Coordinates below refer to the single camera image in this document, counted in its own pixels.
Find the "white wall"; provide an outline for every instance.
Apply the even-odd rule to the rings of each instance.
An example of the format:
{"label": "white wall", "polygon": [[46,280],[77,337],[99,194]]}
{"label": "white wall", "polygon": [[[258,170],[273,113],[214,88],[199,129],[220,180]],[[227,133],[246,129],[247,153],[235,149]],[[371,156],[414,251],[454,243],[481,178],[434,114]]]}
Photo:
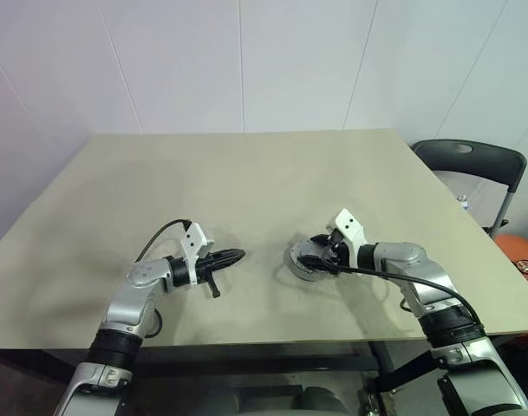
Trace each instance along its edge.
{"label": "white wall", "polygon": [[528,158],[528,0],[0,2],[0,237],[93,133],[368,127]]}

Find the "black cable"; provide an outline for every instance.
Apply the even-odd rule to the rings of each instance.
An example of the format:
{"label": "black cable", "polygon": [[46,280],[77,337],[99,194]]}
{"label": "black cable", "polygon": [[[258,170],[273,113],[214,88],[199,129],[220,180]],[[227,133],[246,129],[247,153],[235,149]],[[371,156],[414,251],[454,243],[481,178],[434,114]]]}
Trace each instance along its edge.
{"label": "black cable", "polygon": [[161,318],[161,313],[157,309],[154,309],[153,312],[156,314],[156,318],[158,318],[158,327],[151,334],[144,335],[145,338],[154,338],[161,332],[161,328],[163,327],[163,319]]}
{"label": "black cable", "polygon": [[406,310],[407,312],[412,312],[412,310],[410,308],[404,306],[405,303],[406,303],[406,299],[403,297],[402,300],[401,300],[401,303],[399,303],[399,307],[402,310]]}
{"label": "black cable", "polygon": [[326,265],[327,267],[331,268],[332,270],[336,271],[342,271],[344,273],[360,273],[361,275],[371,275],[371,276],[378,276],[382,277],[384,279],[394,279],[394,280],[403,280],[406,282],[411,283],[419,283],[423,284],[425,286],[429,286],[430,288],[434,288],[437,290],[440,290],[441,292],[445,292],[448,295],[458,299],[460,303],[462,303],[466,309],[468,309],[468,312],[474,319],[474,321],[481,325],[481,320],[479,319],[478,313],[475,311],[475,309],[472,307],[469,301],[465,299],[463,295],[460,293],[455,292],[454,290],[451,290],[449,288],[446,288],[445,286],[433,282],[429,282],[428,280],[420,279],[419,277],[413,277],[413,276],[406,276],[406,275],[399,275],[397,273],[388,273],[386,271],[376,271],[376,270],[368,270],[368,269],[358,269],[355,267],[346,267],[346,266],[340,266],[338,264],[334,264],[324,258],[325,254],[327,253],[326,250],[323,251],[323,254],[321,256],[322,263]]}
{"label": "black cable", "polygon": [[172,225],[175,225],[178,223],[182,223],[186,231],[188,230],[188,227],[191,226],[192,221],[189,221],[188,219],[174,219],[172,222],[165,224],[163,227],[161,227],[159,230],[156,231],[156,233],[153,235],[152,238],[150,238],[150,241],[148,241],[144,249],[142,249],[142,251],[140,252],[139,256],[136,257],[136,260],[134,260],[134,262],[138,263],[140,260],[142,260],[142,258],[144,257],[144,255],[146,254],[150,246],[153,244],[154,241],[156,241],[156,238],[158,238],[163,231],[167,230]]}
{"label": "black cable", "polygon": [[[156,231],[156,233],[153,235],[152,238],[150,238],[150,241],[148,241],[148,243],[144,246],[144,249],[142,249],[139,256],[136,257],[136,260],[134,260],[134,262],[138,263],[140,260],[142,260],[142,258],[144,257],[144,255],[146,254],[150,246],[153,244],[154,241],[156,241],[156,238],[158,238],[163,231],[167,230],[172,225],[175,225],[178,223],[182,223],[183,228],[185,228],[185,231],[186,231],[188,230],[188,227],[191,226],[192,221],[188,219],[174,219],[173,221],[165,224],[163,227],[161,227],[159,230]],[[154,338],[161,332],[161,329],[163,327],[163,318],[161,317],[161,313],[157,309],[154,309],[153,312],[156,314],[156,318],[158,320],[158,327],[154,333],[145,335],[144,336],[145,338]]]}

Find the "black chair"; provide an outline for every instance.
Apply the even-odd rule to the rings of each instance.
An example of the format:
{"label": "black chair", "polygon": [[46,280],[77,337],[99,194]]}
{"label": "black chair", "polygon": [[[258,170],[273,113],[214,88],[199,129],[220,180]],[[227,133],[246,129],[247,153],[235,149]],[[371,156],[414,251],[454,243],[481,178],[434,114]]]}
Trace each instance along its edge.
{"label": "black chair", "polygon": [[527,164],[524,155],[477,141],[449,139],[419,141],[412,150],[432,171],[467,173],[508,186],[494,224],[486,229],[489,237],[495,238],[522,179]]}

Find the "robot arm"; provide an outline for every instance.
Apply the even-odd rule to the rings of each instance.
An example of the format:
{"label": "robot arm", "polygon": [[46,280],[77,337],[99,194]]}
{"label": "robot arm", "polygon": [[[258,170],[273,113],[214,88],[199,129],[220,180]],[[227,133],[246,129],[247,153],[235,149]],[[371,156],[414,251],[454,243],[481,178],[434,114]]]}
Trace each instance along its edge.
{"label": "robot arm", "polygon": [[[458,296],[451,278],[427,258],[422,247],[411,243],[368,244],[363,227],[347,210],[335,216],[327,229],[329,235],[315,236],[293,247],[295,273],[311,281],[339,271],[390,275],[388,280],[401,288],[420,322],[438,367],[447,370],[438,384],[450,414],[528,410],[527,398],[486,337],[479,318],[447,293]],[[405,276],[448,291],[416,283],[417,279],[405,280]]]}
{"label": "robot arm", "polygon": [[140,345],[152,336],[147,331],[153,327],[154,318],[161,319],[156,302],[188,284],[208,283],[213,297],[218,297],[212,272],[244,256],[244,251],[238,249],[210,253],[212,245],[201,227],[191,223],[181,240],[184,257],[169,256],[133,265],[102,319],[86,361],[77,366],[55,416],[120,414]]}

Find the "table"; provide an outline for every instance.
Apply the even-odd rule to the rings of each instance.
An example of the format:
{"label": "table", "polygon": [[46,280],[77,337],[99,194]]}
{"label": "table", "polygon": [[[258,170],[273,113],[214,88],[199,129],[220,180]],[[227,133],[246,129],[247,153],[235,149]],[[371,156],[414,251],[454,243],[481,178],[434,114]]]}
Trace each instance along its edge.
{"label": "table", "polygon": [[[423,338],[392,283],[285,266],[346,207],[375,241],[426,248],[490,334],[528,331],[528,283],[392,130],[94,137],[0,242],[0,348],[87,348],[133,259],[191,218],[245,258],[221,290],[164,297],[147,346]],[[148,257],[178,253],[181,230]]]}

